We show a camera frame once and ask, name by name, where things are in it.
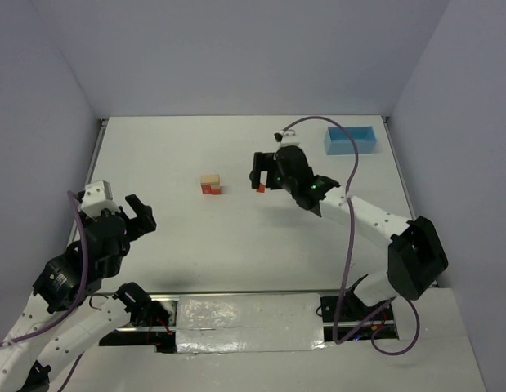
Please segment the natural wood rectangular block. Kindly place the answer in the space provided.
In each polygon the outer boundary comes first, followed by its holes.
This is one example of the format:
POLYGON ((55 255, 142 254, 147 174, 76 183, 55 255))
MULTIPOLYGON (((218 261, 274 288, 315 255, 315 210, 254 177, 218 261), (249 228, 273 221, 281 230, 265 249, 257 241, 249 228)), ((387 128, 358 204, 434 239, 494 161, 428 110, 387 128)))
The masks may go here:
POLYGON ((219 186, 221 183, 220 176, 218 174, 207 174, 200 177, 201 185, 215 185, 219 186))

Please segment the plain red cube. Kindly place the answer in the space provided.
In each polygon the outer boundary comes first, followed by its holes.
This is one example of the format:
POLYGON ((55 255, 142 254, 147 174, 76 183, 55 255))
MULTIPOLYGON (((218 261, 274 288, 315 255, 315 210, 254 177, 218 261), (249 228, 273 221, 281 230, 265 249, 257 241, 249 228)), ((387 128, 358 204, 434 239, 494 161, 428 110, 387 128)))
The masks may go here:
POLYGON ((202 184, 201 189, 203 194, 210 195, 213 193, 212 186, 210 184, 202 184))

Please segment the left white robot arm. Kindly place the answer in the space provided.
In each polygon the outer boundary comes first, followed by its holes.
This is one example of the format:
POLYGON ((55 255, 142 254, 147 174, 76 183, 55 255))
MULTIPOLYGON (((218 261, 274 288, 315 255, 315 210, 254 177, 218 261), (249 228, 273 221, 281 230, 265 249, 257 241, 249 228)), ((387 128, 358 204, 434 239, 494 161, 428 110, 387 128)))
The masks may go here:
POLYGON ((131 243, 156 229, 151 207, 135 194, 125 198, 133 218, 104 194, 85 190, 68 197, 79 239, 46 263, 20 317, 0 342, 0 391, 46 391, 105 335, 153 316, 149 294, 137 283, 125 283, 90 316, 58 332, 104 279, 120 271, 131 243))

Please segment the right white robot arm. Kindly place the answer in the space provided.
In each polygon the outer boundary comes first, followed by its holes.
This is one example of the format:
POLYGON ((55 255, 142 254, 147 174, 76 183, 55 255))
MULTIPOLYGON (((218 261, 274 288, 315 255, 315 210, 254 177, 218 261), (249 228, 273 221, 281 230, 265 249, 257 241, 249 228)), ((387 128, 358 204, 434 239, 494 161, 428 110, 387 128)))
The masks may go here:
POLYGON ((336 180, 315 174, 299 147, 256 152, 249 175, 253 189, 259 188, 262 173, 268 189, 284 189, 301 209, 348 225, 385 253, 382 270, 358 278, 346 290, 343 305, 349 316, 361 319, 397 296, 416 301, 447 269, 448 259, 429 219, 397 216, 348 193, 336 180))

